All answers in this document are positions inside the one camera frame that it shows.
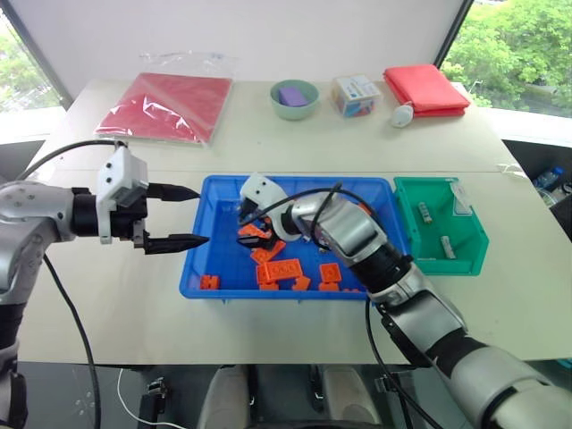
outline window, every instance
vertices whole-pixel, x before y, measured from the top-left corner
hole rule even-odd
[[[63,117],[61,101],[0,9],[0,144],[44,139]]]
[[[477,105],[572,117],[572,1],[475,0],[441,70]]]

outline small white part in bin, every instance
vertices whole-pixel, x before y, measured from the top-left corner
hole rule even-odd
[[[455,204],[453,205],[453,216],[470,216],[473,214],[471,203],[468,200],[468,195],[465,188],[458,182],[452,181],[450,183],[450,190],[455,196]]]
[[[419,213],[421,214],[421,218],[423,219],[424,223],[432,223],[433,218],[429,214],[429,209],[427,208],[427,204],[421,201],[417,207],[419,208]]]
[[[453,252],[453,247],[450,244],[448,235],[441,236],[441,244],[443,246],[443,251],[445,252],[445,256],[447,257],[447,259],[457,259],[455,252]]]
[[[413,106],[400,105],[391,115],[391,125],[395,128],[405,128],[413,121]]]

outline red folded towel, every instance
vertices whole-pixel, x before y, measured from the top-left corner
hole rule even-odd
[[[390,67],[383,75],[400,103],[412,104],[415,116],[460,116],[470,105],[432,64]]]

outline orange lego brick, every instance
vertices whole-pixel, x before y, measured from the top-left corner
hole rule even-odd
[[[262,283],[258,285],[260,290],[278,290],[278,283]]]
[[[218,275],[201,275],[200,276],[200,289],[201,290],[217,290],[220,286],[220,279]]]
[[[250,257],[254,259],[257,264],[263,264],[265,262],[270,261],[273,257],[278,255],[283,248],[286,247],[286,243],[283,241],[278,241],[272,248],[272,250],[265,250],[263,248],[256,248],[251,254]]]
[[[358,206],[359,208],[361,208],[364,212],[366,212],[368,215],[370,215],[370,216],[372,215],[372,212],[369,211],[369,210],[367,209],[367,207],[364,206],[363,203],[359,203],[357,206]]]
[[[284,259],[264,264],[266,275],[271,282],[285,279],[295,279],[304,275],[299,259]]]
[[[335,262],[331,264],[320,264],[320,276],[324,283],[341,282],[340,266]]]
[[[257,265],[257,283],[264,284],[269,283],[268,274],[266,274],[266,268],[264,265]]]
[[[307,277],[298,277],[292,286],[292,290],[307,290],[310,287],[310,279]]]
[[[338,286],[338,283],[320,283],[318,290],[322,292],[339,292],[340,286]]]
[[[268,235],[264,231],[262,231],[260,228],[257,228],[252,223],[244,225],[242,228],[240,228],[239,235],[255,235],[257,237],[260,237],[261,239],[268,238]]]

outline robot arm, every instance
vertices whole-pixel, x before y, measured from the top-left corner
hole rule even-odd
[[[250,176],[240,193],[241,216],[256,217],[282,199],[276,187],[264,176]],[[393,342],[413,365],[438,371],[474,427],[570,427],[572,395],[508,352],[468,336],[459,311],[391,245],[370,214],[334,196],[315,220],[327,196],[315,193],[276,207],[268,213],[273,231],[281,240],[309,238],[314,223],[318,240],[366,286]]]
[[[147,198],[183,201],[191,189],[148,183],[147,166],[120,144],[99,172],[97,195],[31,181],[0,186],[0,426],[24,426],[26,388],[17,373],[16,335],[47,247],[76,236],[132,240],[147,254],[172,253],[208,241],[192,234],[152,239],[145,230]]]

